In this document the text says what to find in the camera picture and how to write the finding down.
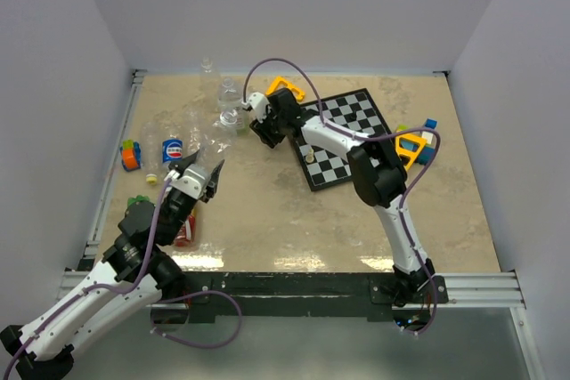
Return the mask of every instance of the gray wall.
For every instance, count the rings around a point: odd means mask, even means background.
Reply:
[[[77,263],[127,75],[93,0],[0,0],[0,328],[48,309]]]
[[[450,69],[490,0],[95,0],[130,64],[245,70],[280,55],[310,70]]]
[[[505,270],[551,379],[568,378],[570,0],[493,0],[451,74]]]

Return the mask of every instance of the beige table surface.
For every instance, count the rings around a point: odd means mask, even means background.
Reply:
[[[313,78],[323,97],[368,88],[393,130],[399,124],[422,125],[427,117],[438,121],[443,139],[439,156],[409,197],[421,243],[437,271],[499,271],[445,78]],[[306,101],[314,99],[300,77],[289,79],[306,89]],[[249,88],[264,92],[272,80],[254,77]],[[202,109],[207,101],[195,75],[148,76],[129,137],[138,140],[141,124],[161,110],[178,118],[183,106]],[[411,176],[419,169],[415,165]],[[126,200],[143,194],[154,202],[159,193],[145,183],[141,171],[116,174],[98,258],[118,235]],[[391,270],[390,247],[372,208],[356,196],[350,182],[311,192],[287,141],[271,150],[253,133],[240,137],[227,156],[216,197],[200,204],[197,217],[195,245],[167,250],[185,270]]]

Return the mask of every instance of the floor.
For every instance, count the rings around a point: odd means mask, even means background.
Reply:
[[[286,77],[306,90],[299,77]],[[389,126],[438,121],[440,154],[409,197],[411,216],[423,247],[442,272],[499,271],[491,234],[469,163],[467,149],[444,77],[313,77],[321,96],[368,88]],[[249,89],[264,92],[273,77],[254,77]],[[148,76],[135,106],[129,138],[165,110],[174,118],[185,106],[210,104],[195,75]],[[420,166],[413,166],[411,177]],[[98,258],[118,236],[128,198],[159,189],[141,171],[120,167],[102,232]],[[197,212],[196,242],[167,250],[185,270],[225,271],[391,271],[386,235],[373,210],[350,182],[311,192],[286,142],[274,150],[250,133],[226,159],[218,193]]]

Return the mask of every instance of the purple cable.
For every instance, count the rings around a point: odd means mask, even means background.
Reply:
[[[410,195],[411,189],[414,188],[414,186],[418,183],[419,179],[426,173],[428,168],[434,163],[434,159],[436,158],[437,153],[439,152],[440,145],[441,145],[441,135],[439,134],[439,132],[436,131],[435,129],[427,128],[425,126],[419,126],[419,127],[415,127],[415,128],[408,128],[404,131],[400,131],[399,133],[390,133],[390,134],[384,134],[384,135],[379,135],[379,136],[374,136],[374,137],[356,136],[351,131],[349,131],[345,128],[341,128],[341,127],[339,127],[339,125],[335,125],[335,124],[331,123],[330,121],[328,121],[324,117],[323,112],[322,112],[321,96],[319,95],[319,92],[317,91],[316,87],[314,86],[314,84],[311,81],[311,79],[309,78],[309,76],[294,62],[289,61],[289,60],[285,60],[284,58],[279,58],[279,57],[267,58],[265,60],[261,60],[255,66],[253,66],[253,68],[249,71],[248,75],[246,76],[246,80],[244,81],[244,84],[243,84],[243,100],[244,101],[246,101],[246,92],[248,89],[248,82],[249,82],[249,79],[251,78],[251,75],[253,75],[254,71],[256,71],[256,69],[259,68],[261,65],[266,64],[267,62],[271,62],[271,61],[284,62],[285,64],[289,64],[293,69],[298,71],[301,74],[301,76],[303,76],[303,78],[306,80],[306,82],[309,84],[309,86],[311,86],[311,89],[314,92],[314,96],[317,99],[317,107],[319,109],[319,118],[321,119],[322,123],[326,127],[328,127],[329,129],[336,131],[338,133],[341,133],[346,137],[350,137],[350,138],[353,138],[353,139],[358,140],[358,141],[384,141],[384,140],[391,140],[395,137],[398,137],[400,135],[405,135],[407,133],[416,133],[416,132],[428,132],[428,133],[431,133],[435,136],[436,145],[434,147],[434,154],[429,159],[429,161],[424,165],[424,167],[421,169],[418,176],[411,181],[410,185],[408,186],[406,191],[403,193],[402,198],[400,199],[400,204],[399,204],[399,208],[402,209],[403,204],[405,203],[405,200],[408,198],[408,195]],[[432,314],[429,318],[429,321],[419,331],[412,332],[414,335],[419,335],[419,334],[423,334],[426,331],[428,331],[429,327],[431,327],[431,325],[432,325],[432,323],[436,317],[436,313],[437,313],[437,286],[436,286],[436,282],[434,281],[432,274],[429,272],[428,267],[426,266],[424,261],[421,259],[421,255],[419,254],[418,250],[415,249],[416,243],[413,240],[413,237],[411,236],[410,229],[408,228],[408,224],[406,222],[406,219],[405,219],[402,211],[400,211],[400,220],[402,220],[403,231],[406,234],[406,238],[410,242],[410,246],[413,248],[414,254],[416,255],[416,258],[418,259],[419,265],[421,266],[421,269],[424,271],[424,273],[426,273],[426,275],[428,277],[429,285],[431,285],[431,287],[432,287],[433,297],[434,297],[434,302],[433,302],[434,306],[433,306]]]
[[[188,300],[190,298],[199,297],[201,295],[220,295],[223,298],[229,300],[231,304],[233,304],[233,307],[235,307],[236,312],[238,312],[238,326],[235,328],[235,331],[233,331],[233,334],[231,336],[229,336],[228,338],[226,338],[222,342],[213,343],[213,344],[191,342],[189,340],[184,340],[183,338],[171,336],[170,334],[165,333],[164,331],[160,330],[157,327],[157,325],[152,321],[152,319],[151,319],[151,324],[152,324],[151,333],[162,336],[168,340],[172,340],[173,342],[177,342],[179,344],[184,344],[184,345],[190,346],[190,347],[196,347],[198,349],[218,349],[220,347],[226,346],[227,344],[231,343],[233,341],[233,339],[238,336],[238,333],[241,330],[241,323],[243,321],[243,315],[241,314],[240,305],[230,295],[227,295],[226,293],[222,293],[220,291],[214,291],[214,290],[199,291],[197,293],[184,295],[182,297],[176,297],[176,298],[171,298],[168,300],[162,300],[162,301],[160,301],[160,303],[176,303],[176,302],[181,302],[183,300]]]
[[[90,293],[91,291],[94,291],[95,289],[108,289],[109,291],[111,291],[113,293],[122,294],[122,295],[131,293],[131,292],[136,290],[136,288],[141,284],[141,281],[143,280],[144,274],[145,274],[147,268],[149,267],[149,262],[151,260],[152,245],[154,245],[154,238],[155,238],[155,234],[156,234],[156,230],[157,230],[157,225],[159,222],[160,204],[162,203],[162,199],[164,198],[164,195],[167,191],[167,187],[170,184],[170,182],[171,182],[170,179],[165,181],[164,186],[162,187],[162,190],[160,191],[160,194],[159,194],[159,201],[158,201],[157,205],[154,207],[154,211],[152,213],[151,230],[149,231],[149,240],[147,242],[147,246],[145,249],[144,258],[142,259],[141,269],[140,269],[136,279],[134,280],[133,285],[126,290],[122,290],[118,287],[114,287],[114,286],[107,285],[107,284],[94,284],[94,285],[91,285],[90,287],[84,288],[83,294],[73,295],[67,302],[62,304],[60,308],[58,308],[50,316],[48,316],[44,320],[44,322],[42,322],[39,325],[39,327],[37,327],[37,329],[34,331],[36,336],[39,335],[39,333],[41,333],[42,331],[44,331],[45,328],[50,323],[52,323],[57,317],[59,317],[64,311],[66,311],[79,298],[81,298],[83,295],[86,295],[87,293]],[[34,341],[34,337],[30,337],[28,340],[26,340],[26,342],[24,342],[24,344],[22,346],[20,346],[20,349],[18,349],[18,351],[16,351],[16,353],[14,353],[14,356],[10,360],[8,367],[6,368],[6,370],[4,372],[4,380],[9,379],[12,369],[14,368],[16,363],[18,362],[18,358],[21,356],[22,353],[24,353],[26,351],[28,346],[30,346],[33,341]]]

